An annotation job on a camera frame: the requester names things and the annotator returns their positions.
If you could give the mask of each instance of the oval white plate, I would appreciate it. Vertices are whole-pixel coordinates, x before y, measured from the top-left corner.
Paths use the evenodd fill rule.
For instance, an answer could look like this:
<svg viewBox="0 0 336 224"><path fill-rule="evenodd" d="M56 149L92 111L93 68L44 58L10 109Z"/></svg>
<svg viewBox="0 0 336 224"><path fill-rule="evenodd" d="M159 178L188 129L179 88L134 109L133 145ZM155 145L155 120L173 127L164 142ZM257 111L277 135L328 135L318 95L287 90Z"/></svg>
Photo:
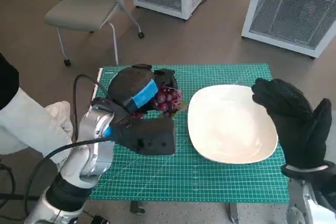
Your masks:
<svg viewBox="0 0 336 224"><path fill-rule="evenodd" d="M188 130L205 158L249 164L275 151L278 135L266 109L252 100L251 88L217 85L198 90L188 108Z"/></svg>

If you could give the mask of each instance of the black cable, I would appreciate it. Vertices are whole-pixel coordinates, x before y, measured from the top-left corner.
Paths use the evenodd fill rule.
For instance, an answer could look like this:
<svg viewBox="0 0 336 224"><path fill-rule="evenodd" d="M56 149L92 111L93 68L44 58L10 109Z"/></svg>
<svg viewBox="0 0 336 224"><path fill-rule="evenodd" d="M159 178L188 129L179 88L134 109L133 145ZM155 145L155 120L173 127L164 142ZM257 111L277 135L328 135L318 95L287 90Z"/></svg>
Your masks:
<svg viewBox="0 0 336 224"><path fill-rule="evenodd" d="M78 139L78 118L77 118L77 98L76 98L76 93L77 93L77 82L80 78L86 78L88 80L90 80L91 82L93 82L95 85L97 85L105 94L106 96L109 96L107 90L104 88L104 86L96 81L94 78L86 75L86 74L79 74L76 76L75 80L74 80L74 84L72 87L72 106L74 107L74 116L75 116L75 125L74 125L74 137L75 137L75 141L77 141Z"/></svg>
<svg viewBox="0 0 336 224"><path fill-rule="evenodd" d="M92 214L90 214L89 212L86 212L85 210L83 210L83 212L84 212L84 214L86 214L86 215L90 216L92 219L94 219L94 218L95 218L95 217L94 217Z"/></svg>
<svg viewBox="0 0 336 224"><path fill-rule="evenodd" d="M81 142L76 142L76 143L72 143L72 144L68 144L68 145L64 145L60 148L57 148L56 150L50 152L47 156L45 156L33 169L32 173L30 174L27 183L26 183L26 188L25 188L25 197L24 197L24 209L25 209L25 215L26 217L29 216L29 210L28 210L28 194L29 194L29 190L31 187L31 184L33 182L34 177L36 176L38 170L47 162L47 160L49 160L51 157L53 157L54 155L56 155L57 153L60 153L64 150L73 148L73 147L77 147L77 146L81 146L81 145L86 145L86 144L94 144L94 143L101 143L101 142L107 142L112 140L111 137L100 137L100 138L95 138L95 139L91 139L91 140L86 140L86 141L81 141Z"/></svg>
<svg viewBox="0 0 336 224"><path fill-rule="evenodd" d="M12 169L4 164L0 164L0 170L5 170L11 179L10 183L12 185L12 189L10 191L10 196L14 195L14 192L16 190L16 183L15 183L15 178L12 172ZM1 204L0 204L0 210L7 204L9 199L5 199Z"/></svg>
<svg viewBox="0 0 336 224"><path fill-rule="evenodd" d="M10 196L14 195L16 191L16 183L15 183L15 178L12 172L12 169L4 164L0 164L0 170L5 170L8 172L9 177L11 179L10 183L12 185L12 189L10 191ZM5 199L1 204L0 204L0 210L8 203L9 199ZM21 221L24 220L25 218L11 218L7 216L2 216L0 215L0 219L5 219L5 220L13 220L13 221Z"/></svg>

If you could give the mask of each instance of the chair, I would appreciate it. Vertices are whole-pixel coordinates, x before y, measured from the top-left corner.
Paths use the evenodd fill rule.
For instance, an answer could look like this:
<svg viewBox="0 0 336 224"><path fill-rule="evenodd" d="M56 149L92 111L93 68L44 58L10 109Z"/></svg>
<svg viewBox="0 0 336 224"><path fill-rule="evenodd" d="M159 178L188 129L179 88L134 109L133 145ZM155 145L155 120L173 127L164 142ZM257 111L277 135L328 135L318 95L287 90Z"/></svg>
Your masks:
<svg viewBox="0 0 336 224"><path fill-rule="evenodd" d="M112 28L114 57L116 64L119 64L116 31L113 24L109 22L118 7L124 10L134 22L139 31L139 38L142 39L144 34L137 21L126 10L124 0L61 0L46 14L45 23L57 28L62 54L65 58L64 64L67 67L71 66L71 61L67 57L62 43L60 28L93 33L105 24Z"/></svg>

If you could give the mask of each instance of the chair leg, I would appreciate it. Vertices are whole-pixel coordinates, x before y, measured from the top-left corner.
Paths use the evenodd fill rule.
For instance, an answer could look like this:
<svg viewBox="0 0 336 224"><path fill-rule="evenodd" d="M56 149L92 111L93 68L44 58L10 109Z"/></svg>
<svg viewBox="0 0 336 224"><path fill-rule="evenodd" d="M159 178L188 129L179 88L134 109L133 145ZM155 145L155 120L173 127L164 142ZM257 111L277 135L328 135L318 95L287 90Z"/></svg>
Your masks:
<svg viewBox="0 0 336 224"><path fill-rule="evenodd" d="M60 30L59 30L58 27L56 27L56 29L57 29L57 35L58 35L58 39L59 39L59 44L60 44L60 46L61 46L62 54L63 54L63 56L64 56L64 64L65 64L65 66L70 67L70 65L71 65L71 61L70 61L70 59L67 57L67 55L66 55L66 53L65 53L65 51L64 51L63 42L62 42L62 38L61 38L61 32L60 32Z"/></svg>
<svg viewBox="0 0 336 224"><path fill-rule="evenodd" d="M112 23L108 22L108 24L112 27L112 33L113 33L113 44L114 44L114 57L115 57L115 64L119 65L119 58L118 58L118 49L117 49L117 36L116 36L116 29L112 25Z"/></svg>
<svg viewBox="0 0 336 224"><path fill-rule="evenodd" d="M132 14L125 8L125 5L120 1L120 0L116 0L117 3L119 4L119 6L122 8L122 10L124 12L126 12L126 14L129 16L129 18L133 21L133 23L137 26L138 31L139 31L139 37L142 39L144 37L143 32L141 31L141 27L138 24L138 22L133 18Z"/></svg>

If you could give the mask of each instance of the cutting mat grid lines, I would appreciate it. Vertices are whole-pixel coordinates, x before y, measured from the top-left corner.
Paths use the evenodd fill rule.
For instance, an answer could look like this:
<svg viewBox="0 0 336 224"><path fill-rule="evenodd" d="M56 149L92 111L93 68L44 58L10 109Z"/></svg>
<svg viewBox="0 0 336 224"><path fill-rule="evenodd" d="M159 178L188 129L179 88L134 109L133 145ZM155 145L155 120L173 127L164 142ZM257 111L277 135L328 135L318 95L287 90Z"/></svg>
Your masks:
<svg viewBox="0 0 336 224"><path fill-rule="evenodd" d="M124 67L105 67L100 82L107 88ZM259 77L271 79L267 64L253 65L160 65L154 69L175 70L183 100L206 86L241 84L252 86ZM97 96L103 97L98 90ZM156 117L150 112L148 117ZM281 148L265 161L226 165L201 157L193 148L187 130L187 112L178 114L176 153L172 156L142 156L122 146L114 149L111 168L103 174L92 199L145 201L288 202L287 180Z"/></svg>

